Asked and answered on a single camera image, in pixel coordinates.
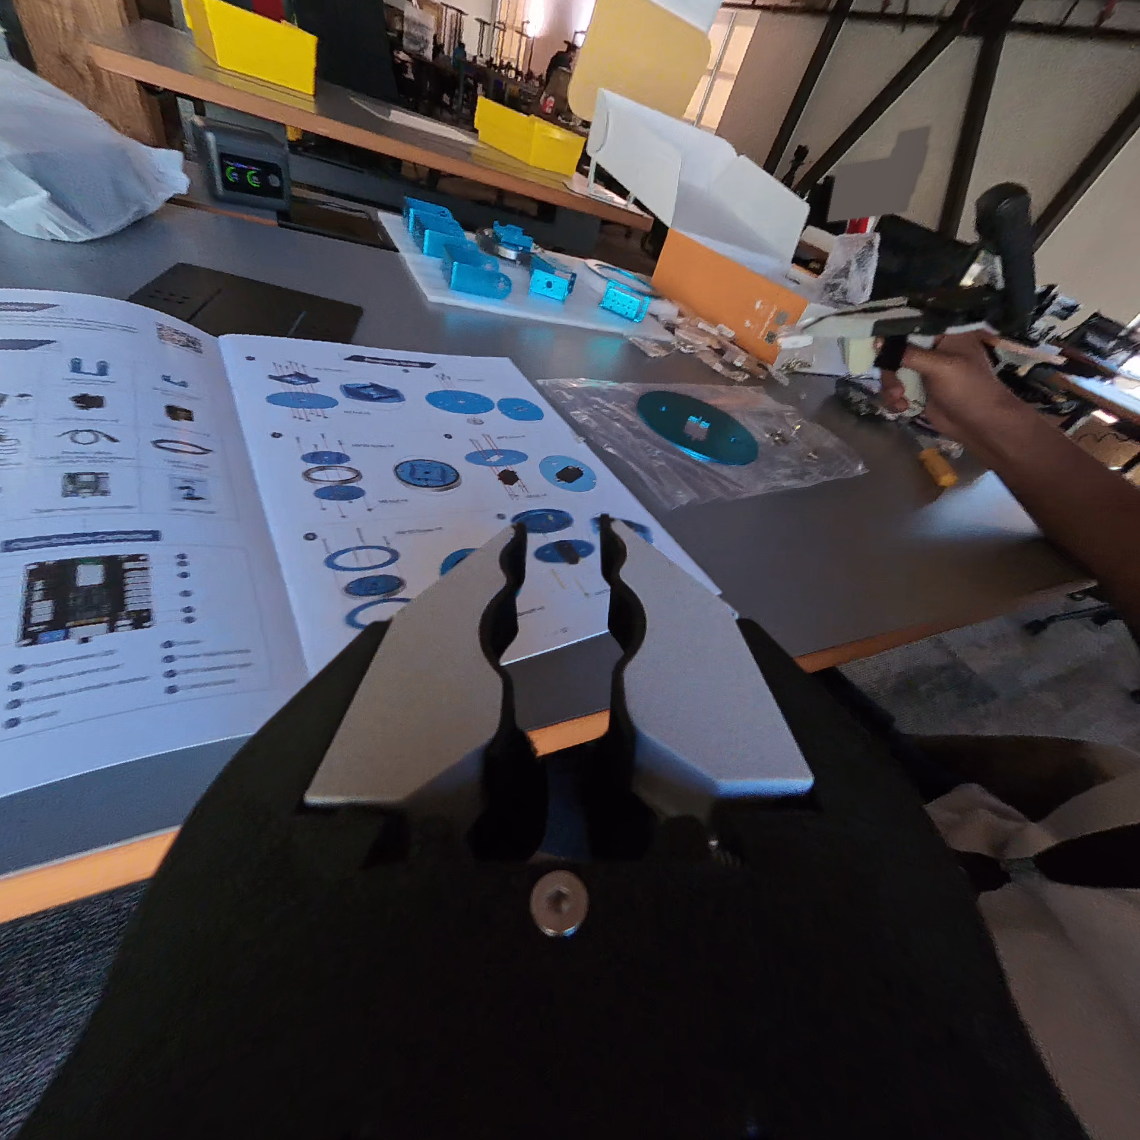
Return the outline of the blue round metal plate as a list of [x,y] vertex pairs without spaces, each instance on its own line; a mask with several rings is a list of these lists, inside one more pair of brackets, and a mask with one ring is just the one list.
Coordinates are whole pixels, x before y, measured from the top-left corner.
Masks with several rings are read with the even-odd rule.
[[678,389],[637,399],[645,426],[689,458],[722,467],[747,467],[761,455],[759,439],[730,412]]

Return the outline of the yellow storage bin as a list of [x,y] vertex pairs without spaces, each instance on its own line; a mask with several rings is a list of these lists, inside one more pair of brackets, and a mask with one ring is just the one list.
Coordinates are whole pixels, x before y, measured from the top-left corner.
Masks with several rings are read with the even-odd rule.
[[482,144],[523,165],[567,178],[577,171],[586,146],[584,136],[484,95],[477,98],[476,131]]
[[199,51],[221,70],[315,95],[318,36],[230,2],[182,2],[182,12]]

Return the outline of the row of blue long brackets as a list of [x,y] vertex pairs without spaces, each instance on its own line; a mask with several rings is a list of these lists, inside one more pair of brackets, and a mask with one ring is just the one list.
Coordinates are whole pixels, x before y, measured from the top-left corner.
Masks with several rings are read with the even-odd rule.
[[510,297],[513,280],[499,260],[471,239],[447,207],[410,195],[403,202],[403,219],[416,248],[440,263],[452,292],[488,300]]

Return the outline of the silver foil bag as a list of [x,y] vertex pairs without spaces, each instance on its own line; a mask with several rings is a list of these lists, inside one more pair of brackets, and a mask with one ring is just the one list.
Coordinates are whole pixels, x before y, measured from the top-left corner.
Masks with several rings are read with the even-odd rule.
[[879,246],[876,231],[835,236],[820,273],[817,302],[834,309],[866,305],[876,287]]

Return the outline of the grey desk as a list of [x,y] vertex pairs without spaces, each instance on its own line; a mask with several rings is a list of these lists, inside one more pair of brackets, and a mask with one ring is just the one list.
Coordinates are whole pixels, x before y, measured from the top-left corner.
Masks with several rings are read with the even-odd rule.
[[[649,360],[622,338],[428,304],[391,251],[170,204],[84,246],[2,231],[2,285],[128,297],[175,263],[330,297],[364,310],[381,349],[508,356],[530,380],[698,383],[693,360]],[[861,453],[868,473],[737,502],[688,506],[666,529],[806,672],[864,660],[1035,601],[1081,570],[974,461],[935,495],[896,428],[851,419],[832,385],[800,377],[793,400]],[[2,921],[150,879],[174,831],[243,736],[164,748],[2,799]]]

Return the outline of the person's white shirt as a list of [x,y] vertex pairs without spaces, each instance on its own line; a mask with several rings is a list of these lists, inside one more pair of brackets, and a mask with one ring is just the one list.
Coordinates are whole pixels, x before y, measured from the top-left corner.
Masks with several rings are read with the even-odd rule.
[[1137,1138],[1139,755],[1024,735],[917,746],[1046,1067],[1091,1138]]

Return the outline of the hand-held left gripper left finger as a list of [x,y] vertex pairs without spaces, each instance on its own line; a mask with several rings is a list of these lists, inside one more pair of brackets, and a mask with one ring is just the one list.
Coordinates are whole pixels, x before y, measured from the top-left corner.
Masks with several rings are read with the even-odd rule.
[[503,667],[518,636],[527,528],[508,524],[389,623],[308,791],[308,808],[449,819],[486,860],[530,860],[547,770]]

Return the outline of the crumpled white plastic bag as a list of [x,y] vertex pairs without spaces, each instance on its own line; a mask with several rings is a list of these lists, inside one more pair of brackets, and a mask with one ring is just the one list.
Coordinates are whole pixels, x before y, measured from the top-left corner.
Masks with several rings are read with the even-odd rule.
[[121,232],[186,195],[174,149],[145,146],[14,61],[2,61],[2,224],[50,241]]

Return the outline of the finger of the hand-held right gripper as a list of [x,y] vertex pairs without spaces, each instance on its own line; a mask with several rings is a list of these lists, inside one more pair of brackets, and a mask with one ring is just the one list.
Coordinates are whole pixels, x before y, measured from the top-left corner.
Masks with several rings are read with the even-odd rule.
[[912,305],[905,299],[832,307],[810,302],[798,321],[778,329],[781,349],[798,349],[822,339],[886,339],[912,331]]

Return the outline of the white instruction manual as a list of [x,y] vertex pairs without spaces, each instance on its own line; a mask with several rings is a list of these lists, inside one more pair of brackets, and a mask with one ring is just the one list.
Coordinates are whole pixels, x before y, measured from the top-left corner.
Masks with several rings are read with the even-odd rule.
[[2,796],[250,735],[511,523],[506,663],[606,626],[596,521],[720,589],[508,358],[2,292]]

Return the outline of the person's right hand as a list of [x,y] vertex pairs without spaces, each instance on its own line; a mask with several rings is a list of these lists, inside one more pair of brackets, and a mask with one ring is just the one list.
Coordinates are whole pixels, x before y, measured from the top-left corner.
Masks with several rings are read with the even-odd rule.
[[934,346],[907,339],[901,355],[901,368],[915,372],[924,383],[927,421],[974,450],[991,438],[1002,416],[1020,407],[993,368],[996,339],[993,333],[942,334]]

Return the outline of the orange and white cardboard box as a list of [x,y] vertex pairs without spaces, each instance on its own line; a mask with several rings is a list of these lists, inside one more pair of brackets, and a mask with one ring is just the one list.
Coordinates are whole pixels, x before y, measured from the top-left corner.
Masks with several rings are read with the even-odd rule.
[[788,338],[837,336],[818,278],[793,265],[808,204],[720,136],[603,88],[591,161],[662,221],[666,299],[776,363]]

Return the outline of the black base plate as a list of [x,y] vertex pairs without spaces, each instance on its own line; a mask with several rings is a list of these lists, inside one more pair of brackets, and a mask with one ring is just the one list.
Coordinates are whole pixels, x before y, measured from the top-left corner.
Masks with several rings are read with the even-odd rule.
[[128,299],[213,336],[262,334],[352,343],[364,309],[191,263],[177,263]]

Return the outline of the grey power station with display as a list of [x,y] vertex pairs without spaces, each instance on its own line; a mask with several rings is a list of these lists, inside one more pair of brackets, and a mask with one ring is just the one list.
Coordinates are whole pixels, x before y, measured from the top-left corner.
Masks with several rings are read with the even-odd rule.
[[289,212],[291,151],[275,134],[236,122],[194,119],[209,195],[226,205]]

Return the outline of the pile of small screw bags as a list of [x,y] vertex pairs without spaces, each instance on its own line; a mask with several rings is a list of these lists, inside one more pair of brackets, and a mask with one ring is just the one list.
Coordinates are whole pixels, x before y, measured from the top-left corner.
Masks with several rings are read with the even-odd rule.
[[812,346],[779,349],[778,360],[767,363],[740,346],[727,326],[710,324],[691,316],[664,317],[650,314],[645,327],[645,333],[627,338],[645,356],[652,360],[678,353],[691,356],[735,383],[774,380],[788,387],[795,375],[813,372],[817,363]]

